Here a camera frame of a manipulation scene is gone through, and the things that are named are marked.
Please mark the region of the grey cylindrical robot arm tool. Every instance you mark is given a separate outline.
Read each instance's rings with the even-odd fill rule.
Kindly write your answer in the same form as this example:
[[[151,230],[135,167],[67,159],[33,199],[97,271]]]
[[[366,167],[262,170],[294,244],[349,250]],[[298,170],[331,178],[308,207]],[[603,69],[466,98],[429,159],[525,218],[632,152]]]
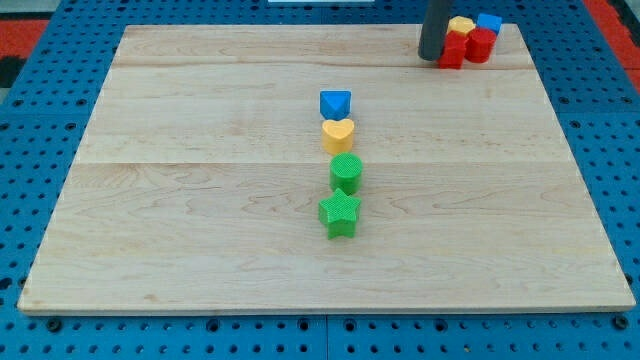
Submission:
[[[429,0],[418,43],[418,55],[426,61],[436,61],[441,57],[449,13],[453,0]]]

